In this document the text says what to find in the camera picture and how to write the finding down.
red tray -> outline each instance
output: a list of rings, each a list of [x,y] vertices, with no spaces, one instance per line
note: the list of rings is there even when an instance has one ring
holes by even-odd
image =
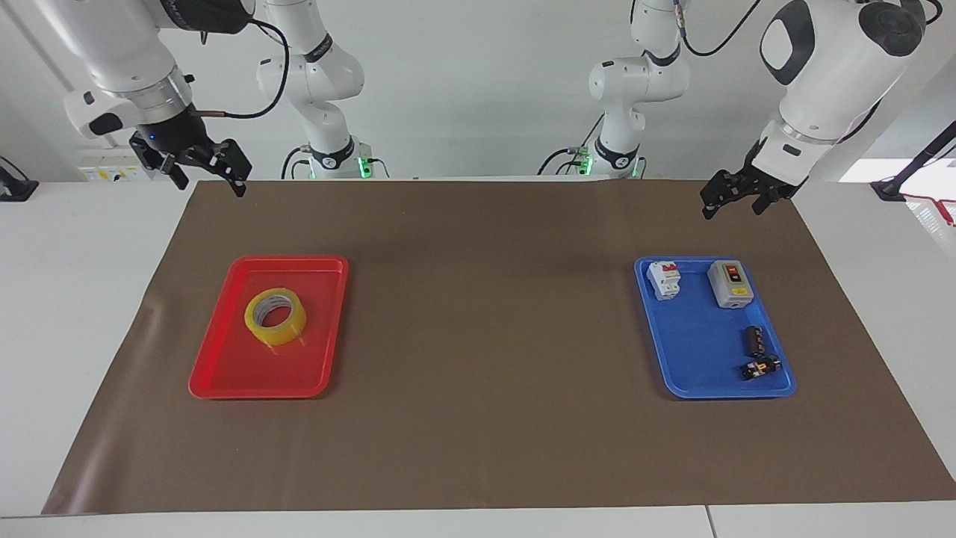
[[[199,398],[311,398],[329,384],[349,264],[338,256],[245,257],[229,267],[189,377]],[[269,348],[246,328],[246,305],[274,287],[293,290],[307,322],[302,335]]]

white table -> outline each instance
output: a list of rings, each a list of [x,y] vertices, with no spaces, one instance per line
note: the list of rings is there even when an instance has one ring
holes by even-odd
[[[28,204],[0,205],[0,514],[42,507],[187,197],[162,182],[46,184]],[[903,204],[881,203],[866,186],[811,185],[796,201],[953,473],[956,331],[938,327],[956,305],[956,263]],[[0,521],[0,535],[253,536],[281,528],[361,537],[949,537],[954,527],[956,503],[911,503],[27,518]]]

green indicator light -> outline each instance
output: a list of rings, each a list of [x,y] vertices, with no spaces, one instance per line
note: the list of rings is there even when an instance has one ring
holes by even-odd
[[[358,173],[361,174],[362,179],[372,177],[372,169],[368,166],[368,161],[361,157],[358,157]]]

black cable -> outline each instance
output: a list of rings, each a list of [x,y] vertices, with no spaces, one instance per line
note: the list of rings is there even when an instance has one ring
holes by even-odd
[[[863,121],[860,122],[859,125],[857,125],[856,127],[854,127],[854,129],[853,129],[852,131],[850,131],[850,134],[848,134],[848,135],[844,136],[843,138],[839,139],[838,141],[836,141],[836,143],[837,143],[837,144],[843,144],[844,142],[846,142],[846,141],[850,140],[851,138],[855,137],[855,136],[857,135],[857,133],[859,133],[859,132],[866,126],[866,124],[869,123],[870,118],[873,118],[873,115],[877,113],[877,109],[880,108],[880,103],[882,103],[882,102],[883,102],[883,100],[877,101],[877,103],[873,105],[873,108],[871,108],[870,111],[866,113],[866,118],[863,118]]]
[[[282,40],[281,40],[281,39],[279,39],[279,38],[276,37],[275,35],[272,35],[272,34],[266,32],[266,29],[265,29],[265,28],[262,28],[261,26],[256,26],[256,28],[258,28],[258,29],[259,29],[259,32],[261,32],[262,35],[264,35],[265,37],[268,37],[269,39],[271,39],[272,41],[275,41],[275,42],[278,43],[279,45],[282,44]]]
[[[956,149],[956,144],[954,144],[950,149],[947,149],[945,153],[933,159],[932,161],[926,163],[925,165],[922,165],[920,168],[926,168],[930,165],[935,165],[936,163],[939,163],[941,159],[945,159],[946,157],[948,157],[949,154],[953,152],[953,149]]]
[[[279,174],[279,179],[286,178],[286,171],[289,169],[289,163],[293,161],[293,157],[295,156],[295,154],[301,151],[302,151],[302,146],[299,146],[296,149],[293,149],[292,151],[290,151],[289,155],[286,155],[286,160],[284,163],[282,163],[282,173]]]
[[[0,155],[0,160],[3,160],[4,163],[7,163],[8,165],[12,166],[14,170],[16,170],[20,175],[23,176],[23,179],[30,181],[30,177],[28,177],[27,174],[23,173],[23,170],[21,170],[19,166],[15,165],[10,159],[4,157],[3,155]]]
[[[369,159],[368,162],[369,162],[369,163],[379,163],[379,164],[381,165],[382,169],[385,170],[385,177],[387,177],[388,179],[392,179],[392,174],[388,173],[388,165],[386,165],[385,162],[384,162],[382,159]]]
[[[537,173],[536,175],[541,175],[541,174],[544,172],[544,168],[545,168],[551,161],[553,161],[555,157],[557,157],[558,155],[567,154],[567,153],[571,153],[571,150],[568,149],[567,147],[565,147],[564,149],[559,149],[558,151],[556,151],[556,152],[552,153],[551,155],[549,155],[548,158],[544,160],[544,164],[541,165],[541,168],[538,169],[538,173]]]
[[[601,113],[600,117],[598,117],[597,121],[595,122],[595,126],[591,127],[591,130],[588,131],[588,136],[584,137],[584,142],[581,143],[582,146],[587,146],[588,140],[591,139],[591,135],[595,134],[595,130],[598,128],[598,125],[600,125],[600,121],[603,119],[604,119],[604,113]]]
[[[289,39],[286,38],[286,35],[282,33],[281,30],[269,24],[268,22],[261,21],[258,19],[250,19],[250,24],[258,26],[263,32],[268,29],[272,30],[282,39],[282,50],[285,54],[285,65],[282,67],[282,81],[279,82],[279,90],[275,92],[275,98],[272,99],[272,102],[269,103],[269,106],[263,108],[258,112],[253,112],[252,114],[234,114],[232,112],[226,112],[223,110],[198,110],[195,112],[196,116],[209,117],[209,118],[232,118],[234,120],[254,120],[256,118],[261,118],[266,114],[272,112],[276,105],[282,100],[283,94],[286,92],[286,82],[289,80],[289,62],[290,62],[290,52],[289,52]]]
[[[305,159],[302,159],[301,161],[295,161],[295,164],[293,164],[293,169],[291,172],[292,178],[295,179],[295,167],[299,165],[308,165],[308,164],[309,164],[309,161],[306,161]]]
[[[717,53],[720,52],[721,49],[723,49],[730,42],[731,39],[733,39],[733,37],[737,34],[737,32],[741,29],[741,27],[744,26],[744,23],[747,22],[747,19],[750,18],[750,15],[753,13],[754,10],[757,9],[757,6],[759,6],[762,1],[763,0],[754,0],[753,5],[751,5],[750,9],[747,10],[746,13],[744,13],[744,16],[740,19],[740,22],[737,23],[737,26],[733,27],[733,30],[730,31],[730,34],[728,34],[727,38],[725,38],[724,41],[722,41],[720,45],[717,45],[717,48],[713,49],[712,51],[707,51],[705,53],[702,53],[700,51],[695,50],[690,45],[690,42],[687,41],[686,28],[681,29],[681,38],[684,40],[684,45],[687,47],[688,51],[690,51],[690,53],[692,53],[695,56],[704,57],[704,56],[716,55]]]
[[[940,0],[926,0],[936,8],[936,14],[932,17],[926,19],[926,26],[929,26],[936,22],[943,15],[943,4],[940,3]]]

white wall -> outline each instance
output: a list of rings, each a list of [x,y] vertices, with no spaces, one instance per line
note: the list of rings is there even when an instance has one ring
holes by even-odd
[[[954,121],[956,121],[956,56],[877,138],[866,151],[865,157],[912,159]]]
[[[82,68],[46,30],[33,2],[4,2],[44,36],[44,49],[69,82],[85,83]],[[766,21],[785,3],[765,1],[724,51],[692,57],[691,88],[681,99],[644,107],[648,128],[641,152],[650,160],[649,177],[703,178],[740,166],[782,96],[764,69],[758,44]],[[362,95],[341,104],[349,124],[396,176],[534,173],[554,149],[580,143],[600,114],[586,88],[592,66],[640,51],[630,39],[626,0],[322,0],[320,6],[337,43],[366,72]],[[709,49],[746,7],[694,3],[690,39]],[[952,55],[949,36],[956,32],[956,16],[944,15],[931,30],[920,66],[902,82],[901,95],[922,87]],[[196,75],[199,107],[252,111],[268,102],[256,86],[255,68],[280,49],[255,29],[213,35],[205,48],[196,34],[169,30],[162,38],[184,71]],[[0,35],[0,46],[8,40]],[[9,95],[15,83],[33,89],[46,83],[29,70],[18,73],[19,81],[0,80],[0,94]],[[52,140],[63,136],[60,96],[43,97],[42,104],[24,107],[24,115],[56,122],[37,129]],[[871,132],[860,133],[829,158],[832,168],[849,167],[901,108],[887,99],[867,129]],[[288,150],[304,142],[294,115],[284,109],[251,122],[207,124],[213,138],[239,141],[255,166],[254,178],[276,176]],[[0,129],[3,139],[11,136],[3,125]]]

